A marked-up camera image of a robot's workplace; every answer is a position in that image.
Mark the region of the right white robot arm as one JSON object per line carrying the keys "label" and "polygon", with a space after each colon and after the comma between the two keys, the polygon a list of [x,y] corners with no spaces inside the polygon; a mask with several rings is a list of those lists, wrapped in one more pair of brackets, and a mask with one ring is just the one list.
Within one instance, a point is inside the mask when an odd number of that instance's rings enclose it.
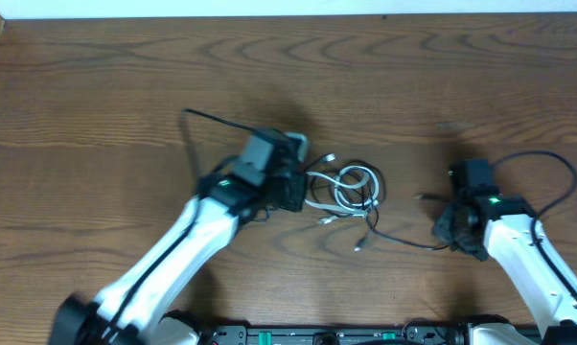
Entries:
{"label": "right white robot arm", "polygon": [[494,259],[532,314],[542,343],[577,344],[577,276],[520,195],[503,195],[485,159],[449,170],[452,198],[432,233],[452,251]]}

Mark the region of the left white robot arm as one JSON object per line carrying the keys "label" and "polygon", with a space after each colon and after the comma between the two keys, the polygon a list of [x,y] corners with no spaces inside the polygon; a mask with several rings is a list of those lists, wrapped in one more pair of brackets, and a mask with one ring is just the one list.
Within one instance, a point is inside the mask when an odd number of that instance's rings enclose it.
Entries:
{"label": "left white robot arm", "polygon": [[196,273],[267,207],[301,211],[309,148],[302,133],[258,128],[239,155],[220,161],[168,232],[129,271],[90,301],[76,294],[58,308],[52,344],[195,344],[190,326],[165,315]]}

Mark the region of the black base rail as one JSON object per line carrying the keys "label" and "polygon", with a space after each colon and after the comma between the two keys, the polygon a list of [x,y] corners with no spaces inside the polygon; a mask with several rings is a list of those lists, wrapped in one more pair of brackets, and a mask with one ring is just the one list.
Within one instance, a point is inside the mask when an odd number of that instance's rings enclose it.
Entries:
{"label": "black base rail", "polygon": [[328,326],[257,326],[245,320],[215,321],[208,325],[174,310],[165,314],[153,332],[156,345],[317,345],[317,344],[468,344],[465,323],[415,319],[403,324]]}

